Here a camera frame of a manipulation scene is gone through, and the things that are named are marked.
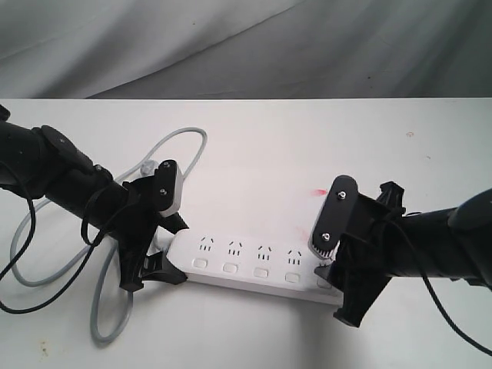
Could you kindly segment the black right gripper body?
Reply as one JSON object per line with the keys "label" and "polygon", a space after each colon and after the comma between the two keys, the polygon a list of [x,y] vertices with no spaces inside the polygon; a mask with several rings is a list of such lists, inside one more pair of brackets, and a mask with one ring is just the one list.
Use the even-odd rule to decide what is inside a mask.
{"label": "black right gripper body", "polygon": [[332,189],[337,205],[335,233],[340,242],[332,284],[346,296],[377,296],[391,279],[384,271],[383,220],[404,212],[404,189],[385,182],[375,199],[361,194],[355,180],[336,180]]}

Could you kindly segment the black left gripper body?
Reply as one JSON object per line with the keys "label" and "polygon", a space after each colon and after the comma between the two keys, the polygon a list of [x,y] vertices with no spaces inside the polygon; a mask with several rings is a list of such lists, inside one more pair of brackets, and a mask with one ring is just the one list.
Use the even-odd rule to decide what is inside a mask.
{"label": "black left gripper body", "polygon": [[161,221],[152,202],[153,176],[113,187],[111,236],[118,244],[119,287],[125,291],[144,287],[141,269]]}

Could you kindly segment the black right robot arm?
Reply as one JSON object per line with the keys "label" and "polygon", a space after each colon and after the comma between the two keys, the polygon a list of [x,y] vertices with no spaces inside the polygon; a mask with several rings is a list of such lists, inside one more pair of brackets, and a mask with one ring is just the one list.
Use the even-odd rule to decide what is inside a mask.
{"label": "black right robot arm", "polygon": [[392,278],[447,278],[491,287],[491,191],[456,208],[408,215],[404,189],[389,181],[370,198],[350,176],[331,185],[309,245],[320,259],[314,273],[343,294],[334,317],[359,327]]}

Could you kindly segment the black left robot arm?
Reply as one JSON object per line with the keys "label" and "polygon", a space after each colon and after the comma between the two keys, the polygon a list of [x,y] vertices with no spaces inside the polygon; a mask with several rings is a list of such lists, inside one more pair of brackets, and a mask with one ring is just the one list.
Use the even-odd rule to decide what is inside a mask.
{"label": "black left robot arm", "polygon": [[183,176],[178,163],[167,159],[152,175],[119,184],[105,168],[95,165],[60,131],[43,125],[32,129],[8,122],[1,109],[1,187],[23,198],[53,201],[88,226],[117,241],[120,287],[135,292],[144,281],[181,284],[186,274],[163,254],[149,255],[158,228],[172,234],[186,229],[178,213]]}

